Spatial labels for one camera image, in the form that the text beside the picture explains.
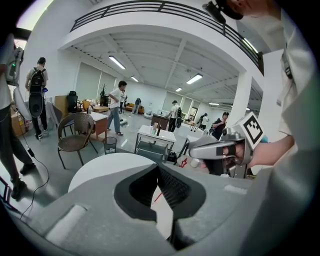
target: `trash can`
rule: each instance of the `trash can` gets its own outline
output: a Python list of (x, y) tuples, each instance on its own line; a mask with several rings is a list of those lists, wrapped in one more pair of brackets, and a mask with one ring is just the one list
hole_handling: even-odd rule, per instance
[(115, 137), (107, 137), (103, 140), (104, 154), (116, 153), (117, 150), (117, 139)]

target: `wicker chair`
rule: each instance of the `wicker chair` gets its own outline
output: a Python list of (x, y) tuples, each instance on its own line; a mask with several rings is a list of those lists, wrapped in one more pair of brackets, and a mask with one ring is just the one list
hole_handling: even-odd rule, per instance
[[(74, 121), (74, 135), (67, 136), (62, 138), (62, 130), (65, 125), (70, 121)], [(94, 120), (91, 115), (87, 113), (73, 113), (66, 116), (58, 125), (58, 155), (63, 165), (63, 168), (66, 169), (65, 164), (61, 158), (60, 151), (74, 152), (76, 151), (79, 155), (81, 164), (84, 165), (84, 162), (81, 158), (80, 150), (90, 144), (94, 148), (95, 152), (98, 154), (95, 146), (90, 141), (90, 134), (94, 129)]]

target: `railing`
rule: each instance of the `railing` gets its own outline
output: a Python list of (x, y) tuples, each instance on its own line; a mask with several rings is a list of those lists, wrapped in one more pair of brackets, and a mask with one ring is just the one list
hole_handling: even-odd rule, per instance
[(246, 43), (244, 37), (227, 24), (221, 24), (213, 20), (205, 11), (170, 1), (160, 0), (136, 0), (111, 4), (94, 10), (75, 20), (71, 32), (81, 26), (111, 15), (132, 12), (160, 12), (164, 14), (177, 15), (195, 22), (201, 23), (228, 38), (236, 44), (259, 68), (258, 54)]

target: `floor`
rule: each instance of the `floor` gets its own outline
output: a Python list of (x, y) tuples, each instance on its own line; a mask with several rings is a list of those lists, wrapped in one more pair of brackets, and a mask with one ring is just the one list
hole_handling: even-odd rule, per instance
[[(117, 152), (134, 152), (137, 131), (141, 125), (150, 125), (151, 120), (144, 118), (142, 114), (132, 115), (131, 112), (126, 111), (120, 115), (120, 118), (127, 119), (128, 125), (120, 128), (124, 136), (117, 136), (114, 132), (114, 124), (112, 123), (108, 132), (108, 137), (117, 138)], [(33, 205), (24, 214), (23, 220), (28, 222), (32, 217), (39, 212), (42, 208), (49, 205), (54, 200), (63, 196), (68, 192), (69, 184), (76, 174), (76, 172), (82, 167), (77, 152), (61, 152), (61, 157), (64, 161), (66, 169), (63, 169), (62, 163), (59, 160), (57, 152), (58, 135), (55, 125), (49, 123), (48, 125), (49, 135), (43, 137), (41, 141), (36, 140), (34, 131), (31, 130), (25, 134), (25, 139), (28, 146), (32, 149), (37, 160), (42, 162), (49, 171), (49, 182), (44, 187), (37, 190)], [(66, 128), (67, 135), (71, 134), (69, 128)], [(21, 136), (20, 140), (26, 147), (26, 142)], [(173, 149), (175, 152), (179, 152), (185, 142), (185, 138), (176, 137), (177, 142), (174, 144)], [(98, 151), (98, 154), (94, 151), (92, 146), (89, 144), (86, 148), (81, 150), (81, 156), (84, 164), (90, 160), (104, 154), (104, 148), (101, 141), (91, 140), (93, 145)], [(16, 166), (20, 170), (23, 164), (15, 159)], [(33, 191), (44, 184), (47, 181), (48, 174), (46, 168), (36, 160), (34, 160), (37, 169), (32, 173), (20, 176), (20, 178), (27, 184), (27, 191), (24, 197), (20, 201), (10, 200), (10, 204), (17, 208), (20, 212), (24, 212), (31, 204)], [(0, 163), (0, 176), (9, 184), (11, 187), (10, 176), (3, 165)]]

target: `white pillar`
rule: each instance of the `white pillar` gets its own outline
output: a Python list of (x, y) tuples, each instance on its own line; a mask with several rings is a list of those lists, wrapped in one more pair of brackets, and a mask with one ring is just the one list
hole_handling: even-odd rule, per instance
[(252, 76), (248, 72), (239, 74), (233, 107), (227, 120), (227, 127), (233, 126), (240, 118), (245, 116), (249, 102), (251, 82)]
[(282, 49), (263, 55), (264, 86), (258, 121), (269, 142), (278, 141), (285, 136), (278, 131), (282, 107), (277, 105), (277, 99), (283, 89), (281, 67), (283, 52)]

